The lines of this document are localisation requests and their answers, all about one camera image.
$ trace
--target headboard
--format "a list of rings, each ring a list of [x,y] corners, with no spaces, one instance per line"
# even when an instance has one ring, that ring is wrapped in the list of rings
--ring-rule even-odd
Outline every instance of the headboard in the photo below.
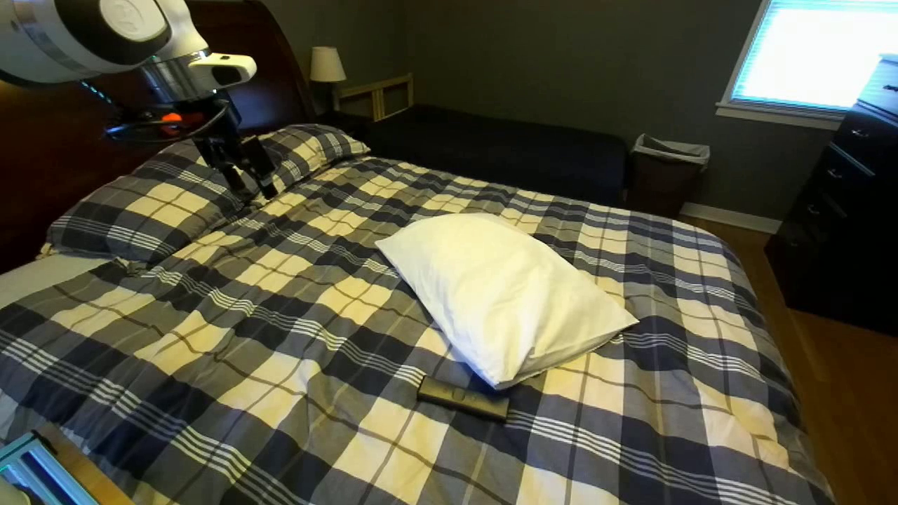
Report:
[[[191,4],[194,23],[219,53],[249,53],[258,77],[230,99],[243,133],[310,120],[310,92],[288,42],[260,0]],[[152,103],[138,73],[100,85],[124,103]],[[112,110],[77,85],[10,87],[0,82],[0,273],[38,253],[46,225],[84,195],[132,171],[155,148],[100,137]]]

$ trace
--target bedroom wall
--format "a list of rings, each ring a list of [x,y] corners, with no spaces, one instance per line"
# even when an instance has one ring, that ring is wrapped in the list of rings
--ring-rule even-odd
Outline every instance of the bedroom wall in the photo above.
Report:
[[[336,44],[348,82],[407,73],[403,0],[264,0],[309,77],[310,44]]]
[[[407,0],[425,103],[712,147],[696,203],[783,217],[828,133],[716,119],[758,0]]]

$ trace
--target floor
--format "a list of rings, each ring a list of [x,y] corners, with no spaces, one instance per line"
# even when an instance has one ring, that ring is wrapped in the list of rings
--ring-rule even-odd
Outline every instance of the floor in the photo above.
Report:
[[[693,225],[712,231],[741,255],[835,502],[898,505],[898,336],[789,310],[762,255],[762,234]]]

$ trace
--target checkered bedspread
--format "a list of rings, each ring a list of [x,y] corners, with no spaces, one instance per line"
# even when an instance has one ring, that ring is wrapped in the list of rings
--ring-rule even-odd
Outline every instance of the checkered bedspread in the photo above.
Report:
[[[640,324],[507,394],[473,385],[372,241],[495,214]],[[828,502],[731,253],[654,217],[361,158],[155,269],[94,269],[0,311],[0,391],[133,496],[177,502]]]

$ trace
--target pillow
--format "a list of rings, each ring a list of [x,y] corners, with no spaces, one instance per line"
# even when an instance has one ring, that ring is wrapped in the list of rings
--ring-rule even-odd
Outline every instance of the pillow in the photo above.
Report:
[[[173,143],[65,211],[51,225],[46,245],[68,255],[152,267],[240,209],[194,143]]]
[[[271,185],[277,195],[336,159],[369,151],[343,130],[322,123],[288,123],[277,133],[260,136],[258,141],[275,164]]]
[[[637,324],[546,245],[486,214],[420,220],[375,245],[453,353],[494,391]]]

